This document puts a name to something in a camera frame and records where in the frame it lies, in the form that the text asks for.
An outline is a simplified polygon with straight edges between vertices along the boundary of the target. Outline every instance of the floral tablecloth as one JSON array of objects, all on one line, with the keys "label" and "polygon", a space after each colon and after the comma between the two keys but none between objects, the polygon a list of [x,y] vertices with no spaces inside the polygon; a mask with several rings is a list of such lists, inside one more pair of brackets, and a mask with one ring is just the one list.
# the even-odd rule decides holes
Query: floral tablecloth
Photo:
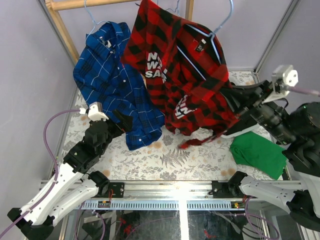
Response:
[{"label": "floral tablecloth", "polygon": [[[238,85],[251,85],[254,80],[250,72],[230,72],[230,80]],[[75,108],[87,105],[78,93]],[[85,115],[75,113],[71,117],[63,150],[59,159],[80,141],[89,127]],[[255,131],[270,140],[270,135],[262,127]],[[206,129],[199,129],[191,136],[172,134],[164,126],[161,138],[149,146],[129,151],[125,135],[115,138],[91,171],[101,171],[111,180],[228,180],[237,170],[256,179],[269,180],[270,177],[258,169],[237,165],[229,147],[233,138],[219,138],[201,146],[178,149],[181,142],[189,139],[204,139],[211,135]]]}]

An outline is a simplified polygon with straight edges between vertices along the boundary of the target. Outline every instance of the green cloth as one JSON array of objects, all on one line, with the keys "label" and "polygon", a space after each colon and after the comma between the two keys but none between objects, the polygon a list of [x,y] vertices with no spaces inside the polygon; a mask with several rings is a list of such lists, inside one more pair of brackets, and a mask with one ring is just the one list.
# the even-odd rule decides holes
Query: green cloth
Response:
[{"label": "green cloth", "polygon": [[286,165],[282,147],[254,132],[236,136],[230,150],[237,164],[256,167],[275,180],[281,176]]}]

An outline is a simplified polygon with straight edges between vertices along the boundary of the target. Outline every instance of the red plaid shirt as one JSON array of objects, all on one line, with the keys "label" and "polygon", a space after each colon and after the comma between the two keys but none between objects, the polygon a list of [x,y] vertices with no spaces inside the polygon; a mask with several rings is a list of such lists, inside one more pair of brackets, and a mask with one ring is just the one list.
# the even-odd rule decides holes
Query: red plaid shirt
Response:
[{"label": "red plaid shirt", "polygon": [[237,121],[219,93],[222,86],[231,87],[224,53],[215,36],[220,64],[210,37],[188,25],[211,33],[205,26],[175,16],[151,0],[142,0],[121,60],[145,75],[151,100],[165,113],[169,131],[179,129],[189,136],[201,127],[219,136]]}]

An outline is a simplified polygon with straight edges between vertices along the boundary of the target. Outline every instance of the gray wall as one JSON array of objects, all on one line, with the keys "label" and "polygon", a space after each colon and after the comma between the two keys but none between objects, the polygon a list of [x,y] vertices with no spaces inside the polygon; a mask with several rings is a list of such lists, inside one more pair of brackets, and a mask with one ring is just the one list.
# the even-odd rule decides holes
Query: gray wall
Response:
[{"label": "gray wall", "polygon": [[[288,25],[276,41],[259,72],[260,80],[271,80],[278,65],[291,64],[298,71],[297,87],[320,90],[320,1],[302,0]],[[291,92],[288,111],[320,98]]]},{"label": "gray wall", "polygon": [[[47,178],[51,159],[43,143],[47,120],[69,107],[73,65],[36,0],[2,1],[0,7],[0,232],[8,211],[21,207]],[[56,150],[64,117],[48,142]],[[14,227],[3,239],[21,239]]]},{"label": "gray wall", "polygon": [[[253,69],[291,0],[233,1],[234,13],[217,36],[223,46],[229,69]],[[177,4],[177,0],[158,0],[158,2],[163,9],[175,9]],[[138,8],[134,2],[89,7],[97,22],[126,22],[131,29]],[[180,0],[179,10],[182,17],[185,15],[185,9],[186,0]],[[228,0],[195,0],[192,20],[213,31],[226,18],[229,10]],[[93,27],[89,14],[84,8],[64,10],[60,14],[77,50],[81,53],[85,46],[85,35]]]}]

